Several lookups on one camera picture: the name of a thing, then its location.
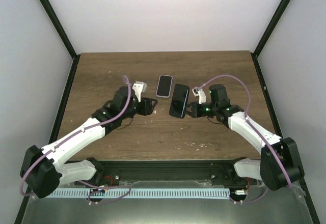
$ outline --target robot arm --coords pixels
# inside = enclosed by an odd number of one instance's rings
[[[268,144],[272,146],[285,168],[290,181],[294,182],[304,177],[304,170],[296,143],[291,138],[281,138],[253,121],[250,117],[245,118],[245,112],[237,105],[231,105],[223,85],[212,85],[209,87],[211,102],[201,102],[205,96],[203,90],[194,88],[195,97],[200,102],[192,102],[187,105],[191,108],[187,114],[191,117],[216,117],[227,128],[237,132],[246,139],[260,154],[260,160],[242,159],[234,164],[238,176],[262,180],[271,190],[277,190],[287,185],[284,174],[266,146],[262,138],[246,121],[251,124],[264,136]]]
[[[133,84],[129,105],[118,119],[106,123],[122,111],[127,101],[128,87],[121,87],[115,93],[113,100],[106,102],[85,123],[68,135],[41,149],[35,145],[27,149],[20,171],[21,177],[37,159],[50,151],[26,178],[26,183],[32,191],[39,198],[43,198],[58,186],[70,182],[92,180],[97,184],[103,177],[103,167],[97,160],[89,158],[81,162],[65,164],[66,161],[90,143],[121,126],[122,120],[133,118],[136,114],[142,116],[152,114],[157,100],[142,98],[141,93],[145,90],[145,83],[136,81]]]

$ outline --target black smartphone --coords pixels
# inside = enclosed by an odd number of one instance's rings
[[[160,75],[156,89],[156,96],[159,98],[168,98],[170,96],[171,86],[172,76]]]
[[[189,90],[189,87],[185,85],[176,84],[174,86],[169,112],[172,117],[184,118],[185,107],[188,103]]]

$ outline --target purple cable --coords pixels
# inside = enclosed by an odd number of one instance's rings
[[[251,203],[254,203],[256,201],[259,201],[259,200],[261,200],[267,194],[267,192],[268,192],[268,188],[266,188],[265,192],[261,196],[259,196],[258,198],[254,199],[254,200],[243,202],[243,204],[251,204]],[[239,203],[240,204],[239,201],[237,202],[237,201],[233,200],[231,197],[230,197],[230,200],[232,202],[235,202],[235,203]]]
[[[97,189],[115,189],[115,188],[123,188],[123,186],[114,186],[114,187],[98,187],[98,186],[95,186],[95,185],[89,184],[88,182],[85,182],[85,181],[79,181],[79,182],[82,183],[82,184],[84,184],[84,185],[86,185],[86,186],[88,186],[88,187],[93,187],[93,188],[97,188]],[[131,188],[130,188],[130,187],[128,187],[127,189],[129,189],[129,191],[128,191],[127,193],[121,195],[120,197],[118,197],[118,198],[116,198],[116,199],[114,199],[114,200],[100,201],[100,202],[98,202],[98,204],[108,204],[108,203],[113,203],[113,202],[115,202],[115,201],[118,201],[118,200],[123,199],[124,197],[126,197],[127,195],[129,195],[130,192],[131,192]],[[91,193],[88,195],[88,198],[87,198],[88,202],[92,202],[92,201],[90,200],[90,197],[91,197],[93,194],[96,194],[96,193],[98,193],[98,192],[102,193],[101,191],[94,191],[94,192],[91,192]]]
[[[248,125],[260,136],[260,138],[264,141],[264,143],[266,144],[266,146],[268,147],[268,149],[270,150],[271,154],[273,155],[273,157],[275,158],[277,164],[279,165],[282,173],[284,174],[284,177],[287,181],[287,184],[288,184],[288,187],[292,187],[292,183],[291,183],[291,180],[289,178],[289,175],[287,174],[284,166],[282,165],[279,157],[277,156],[276,152],[274,151],[274,149],[272,148],[272,146],[268,143],[268,141],[265,139],[265,137],[256,129],[256,127],[251,124],[251,122],[249,121],[249,118],[248,118],[248,110],[249,110],[249,107],[250,107],[250,104],[251,104],[251,96],[250,96],[250,92],[249,92],[249,89],[247,88],[247,86],[243,83],[242,80],[240,80],[239,78],[233,76],[233,75],[218,75],[212,79],[210,79],[208,82],[202,84],[199,89],[203,88],[204,86],[206,86],[208,83],[210,83],[211,81],[217,79],[217,78],[220,78],[220,77],[230,77],[230,78],[233,78],[233,79],[236,79],[238,82],[241,83],[241,85],[245,88],[247,94],[248,94],[248,104],[247,104],[247,107],[246,107],[246,110],[244,111],[244,118],[246,120],[246,122],[248,123]]]
[[[107,120],[107,121],[103,121],[103,122],[100,122],[100,123],[97,123],[97,124],[94,124],[94,125],[91,125],[91,126],[87,126],[84,128],[84,130],[88,130],[88,129],[91,129],[93,127],[96,127],[96,126],[102,126],[102,125],[105,125],[107,123],[110,123],[112,121],[115,121],[116,119],[118,119],[120,116],[122,116],[122,114],[126,111],[128,105],[129,105],[129,102],[130,102],[130,99],[131,99],[131,84],[130,84],[130,81],[128,79],[128,77],[126,75],[123,75],[122,76],[123,78],[123,81],[127,84],[128,86],[128,97],[127,97],[127,101],[126,101],[126,104],[124,105],[123,109],[120,111],[120,113],[118,113],[115,117]],[[67,138],[65,138],[64,140],[62,140],[60,143],[58,143],[56,146],[55,146],[55,149],[57,149],[58,147],[60,147],[62,144],[64,144],[65,142],[67,142],[68,140],[72,139],[74,136],[80,134],[81,130],[79,131],[76,131],[75,133],[71,134],[70,136],[68,136]],[[19,186],[19,192],[21,195],[23,196],[31,196],[33,193],[25,193],[23,191],[23,186],[24,186],[24,182],[26,181],[28,175],[31,173],[31,171],[35,168],[35,166],[41,162],[42,159],[44,159],[48,154],[52,153],[53,151],[52,150],[49,150],[47,151],[45,154],[43,154],[40,158],[38,158],[31,166],[30,168],[25,172],[25,174],[23,175],[22,177],[22,181],[20,183],[20,186]]]

